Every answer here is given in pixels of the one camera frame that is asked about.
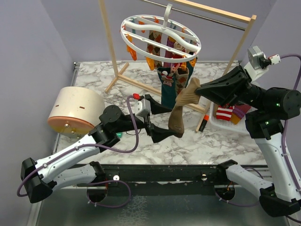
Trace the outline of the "plain tan sock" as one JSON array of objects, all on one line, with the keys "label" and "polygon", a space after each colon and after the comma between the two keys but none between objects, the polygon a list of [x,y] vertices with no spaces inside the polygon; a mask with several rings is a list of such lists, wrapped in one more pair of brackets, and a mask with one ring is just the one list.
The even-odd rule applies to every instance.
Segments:
[{"label": "plain tan sock", "polygon": [[175,105],[168,120],[168,128],[174,131],[178,138],[181,138],[184,134],[183,107],[188,104],[199,103],[200,95],[195,93],[198,88],[200,88],[199,79],[192,78],[189,85],[175,99]]}]

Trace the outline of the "white round clip hanger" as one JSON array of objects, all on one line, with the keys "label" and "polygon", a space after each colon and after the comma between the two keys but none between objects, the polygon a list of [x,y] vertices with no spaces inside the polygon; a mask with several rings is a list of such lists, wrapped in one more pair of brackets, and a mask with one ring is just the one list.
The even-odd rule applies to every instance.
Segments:
[{"label": "white round clip hanger", "polygon": [[170,17],[172,9],[168,4],[163,16],[142,14],[123,20],[120,35],[134,61],[143,56],[148,62],[184,63],[198,56],[199,37]]}]

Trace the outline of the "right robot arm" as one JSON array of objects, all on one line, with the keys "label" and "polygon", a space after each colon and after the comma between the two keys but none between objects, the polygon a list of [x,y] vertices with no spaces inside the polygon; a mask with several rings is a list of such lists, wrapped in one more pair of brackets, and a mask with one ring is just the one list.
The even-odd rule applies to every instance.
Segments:
[{"label": "right robot arm", "polygon": [[285,145],[282,121],[299,116],[301,94],[294,89],[263,89],[252,84],[246,69],[236,66],[226,75],[200,85],[195,93],[222,107],[237,103],[253,107],[245,125],[260,148],[272,182],[245,170],[233,160],[218,165],[216,179],[221,184],[235,182],[252,193],[271,217],[286,217],[301,209],[300,177]]}]

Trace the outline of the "red white striped sock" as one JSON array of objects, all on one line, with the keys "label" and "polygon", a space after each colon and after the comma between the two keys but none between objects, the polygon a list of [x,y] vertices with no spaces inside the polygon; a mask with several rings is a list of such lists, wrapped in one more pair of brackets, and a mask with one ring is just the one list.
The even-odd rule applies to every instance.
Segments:
[{"label": "red white striped sock", "polygon": [[233,110],[234,110],[233,106],[230,106],[229,108],[223,108],[221,106],[218,106],[216,110],[216,119],[230,121]]}]

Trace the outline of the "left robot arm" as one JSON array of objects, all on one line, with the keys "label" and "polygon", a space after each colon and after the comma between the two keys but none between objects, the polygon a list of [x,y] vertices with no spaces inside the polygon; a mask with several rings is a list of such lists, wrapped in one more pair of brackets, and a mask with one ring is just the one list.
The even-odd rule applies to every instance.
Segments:
[{"label": "left robot arm", "polygon": [[[171,129],[155,126],[150,115],[169,113],[170,108],[156,102],[150,95],[133,94],[126,98],[129,114],[125,115],[116,105],[106,107],[100,115],[100,123],[76,143],[62,151],[34,160],[27,158],[21,165],[21,184],[18,197],[28,197],[30,203],[48,198],[54,191],[77,184],[98,186],[108,184],[105,172],[97,162],[76,168],[75,164],[105,150],[117,153],[132,153],[139,145],[139,130],[144,129],[153,143],[159,143],[176,135]],[[119,150],[114,146],[120,141],[118,133],[135,132],[135,145],[130,150]]]}]

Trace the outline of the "dark teal sock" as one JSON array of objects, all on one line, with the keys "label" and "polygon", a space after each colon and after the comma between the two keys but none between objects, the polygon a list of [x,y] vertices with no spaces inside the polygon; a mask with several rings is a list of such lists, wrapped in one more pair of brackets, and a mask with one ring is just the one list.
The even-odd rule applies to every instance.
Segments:
[{"label": "dark teal sock", "polygon": [[161,104],[173,109],[176,99],[175,76],[170,73],[170,67],[159,67],[158,77],[161,82]]},{"label": "dark teal sock", "polygon": [[194,66],[191,65],[190,61],[186,62],[186,69],[188,73],[187,81],[189,81],[194,71]]}]

